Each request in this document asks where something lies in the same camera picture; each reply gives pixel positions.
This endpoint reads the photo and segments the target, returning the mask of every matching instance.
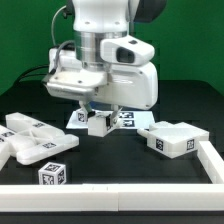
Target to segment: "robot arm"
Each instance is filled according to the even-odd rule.
[[[150,62],[154,48],[129,35],[129,22],[138,20],[145,2],[153,6],[165,0],[69,0],[75,14],[75,51],[50,50],[50,71],[55,57],[59,59],[55,74],[44,81],[48,92],[84,104],[150,109],[158,92],[157,72]]]

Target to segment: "green wall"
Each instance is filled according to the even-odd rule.
[[[24,70],[48,63],[50,25],[65,0],[0,0],[0,94]],[[157,50],[162,80],[203,80],[224,94],[224,1],[168,0],[151,24],[136,24],[136,36]],[[72,19],[56,23],[57,41],[73,38]]]

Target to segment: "black and white pattern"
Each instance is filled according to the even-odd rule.
[[[15,135],[15,134],[12,133],[11,131],[2,134],[2,136],[6,137],[6,138],[8,138],[8,137],[10,137],[10,136],[12,136],[12,135]]]
[[[134,112],[120,112],[119,118],[134,119]]]
[[[163,146],[164,146],[163,141],[156,139],[156,148],[163,151]]]
[[[47,166],[44,170],[51,171],[51,172],[56,172],[61,166],[57,166],[54,164],[50,164]]]
[[[44,185],[53,185],[54,184],[54,176],[43,174],[43,184]]]
[[[44,124],[42,124],[42,123],[37,123],[37,124],[34,124],[33,126],[36,127],[36,128],[40,128],[40,127],[43,127]]]
[[[134,120],[123,120],[123,127],[135,127]]]
[[[78,121],[85,122],[85,115],[83,113],[78,113]]]
[[[58,174],[58,184],[62,184],[65,180],[65,171],[62,170],[59,174]]]
[[[187,150],[194,149],[194,139],[191,139],[187,142]]]
[[[56,146],[56,145],[55,145],[54,143],[51,143],[51,142],[49,142],[49,143],[43,145],[43,147],[45,147],[45,148],[47,148],[47,149],[51,149],[51,148],[53,148],[53,147],[55,147],[55,146]]]

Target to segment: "black cable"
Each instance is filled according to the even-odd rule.
[[[30,68],[28,70],[26,70],[25,72],[23,72],[14,82],[13,85],[16,85],[20,82],[20,80],[24,79],[24,78],[27,78],[27,77],[31,77],[31,76],[39,76],[39,75],[46,75],[46,74],[29,74],[31,72],[34,72],[36,70],[39,70],[39,69],[44,69],[44,68],[49,68],[49,65],[39,65],[39,66],[36,66],[36,67],[33,67],[33,68]]]

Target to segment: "white box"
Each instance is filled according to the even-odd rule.
[[[95,116],[88,119],[88,135],[104,137],[117,126],[107,125],[107,117],[111,115],[111,112],[98,112]]]
[[[209,132],[186,123],[176,124],[170,128],[159,128],[148,133],[147,146],[175,158],[195,151],[199,141],[208,141]]]
[[[66,183],[66,166],[58,163],[47,163],[39,171],[39,183],[42,185],[61,185]]]

